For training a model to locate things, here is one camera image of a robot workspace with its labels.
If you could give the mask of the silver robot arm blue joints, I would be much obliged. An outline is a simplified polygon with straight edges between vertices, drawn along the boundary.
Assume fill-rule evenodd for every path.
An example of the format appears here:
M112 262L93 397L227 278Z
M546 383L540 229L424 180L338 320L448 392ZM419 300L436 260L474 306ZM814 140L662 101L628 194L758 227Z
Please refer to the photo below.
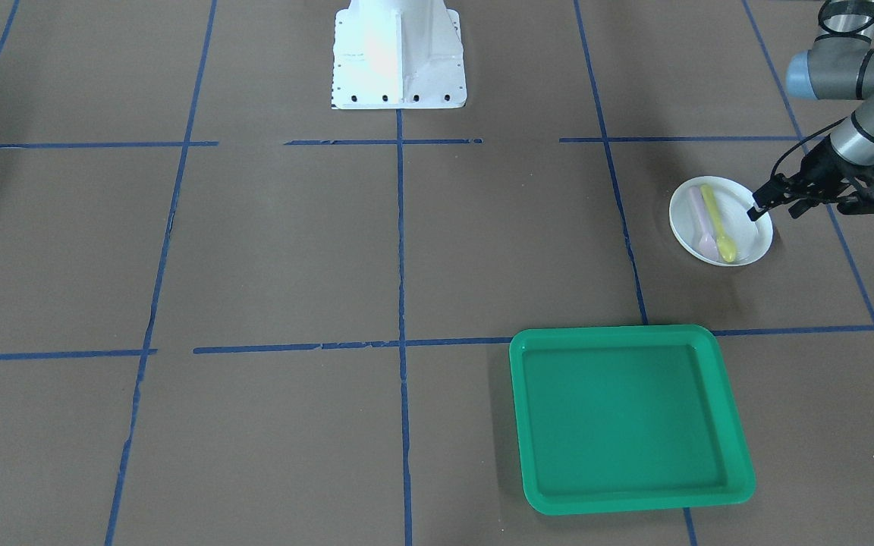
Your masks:
M829 145L850 165L874 165L874 1L825 1L816 21L819 35L811 48L788 63L788 94L859 100L854 113L832 129Z

